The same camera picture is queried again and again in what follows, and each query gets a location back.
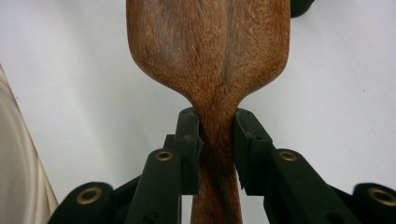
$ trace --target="wooden spoon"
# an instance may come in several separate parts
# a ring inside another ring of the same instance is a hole
[[[290,1],[127,0],[126,8],[134,61],[183,94],[201,121],[205,145],[191,223],[242,223],[233,114],[246,95],[284,69]]]

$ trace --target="metal grommet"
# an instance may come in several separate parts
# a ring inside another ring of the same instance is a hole
[[[77,196],[77,203],[79,204],[89,204],[94,203],[102,196],[102,190],[98,187],[90,187],[84,189]]]
[[[396,196],[390,194],[389,192],[378,189],[378,188],[369,188],[368,193],[370,197],[376,200],[379,203],[382,203],[387,206],[396,206]]]
[[[159,161],[169,161],[173,158],[173,154],[170,151],[161,151],[155,155],[155,159]]]
[[[284,161],[295,161],[297,160],[297,156],[292,153],[292,152],[288,152],[288,151],[281,151],[279,153],[279,157],[284,160]]]

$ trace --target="wood grain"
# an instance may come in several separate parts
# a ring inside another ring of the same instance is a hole
[[[290,1],[127,0],[131,54],[183,94],[205,141],[191,223],[242,223],[231,149],[233,113],[274,80],[289,54]]]

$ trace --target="clamp jaw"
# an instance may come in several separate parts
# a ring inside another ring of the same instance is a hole
[[[181,195],[198,194],[202,145],[198,117],[182,110],[176,133],[148,155],[141,176],[118,189],[96,182],[74,189],[49,223],[180,223]],[[349,195],[327,185],[301,154],[276,149],[244,109],[233,118],[233,150],[242,189],[264,196],[270,223],[396,223],[395,190],[359,184]]]

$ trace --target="brown wood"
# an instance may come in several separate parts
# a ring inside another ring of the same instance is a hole
[[[126,8],[134,61],[189,99],[201,121],[205,146],[191,223],[242,223],[233,113],[284,69],[290,1],[127,0]]]

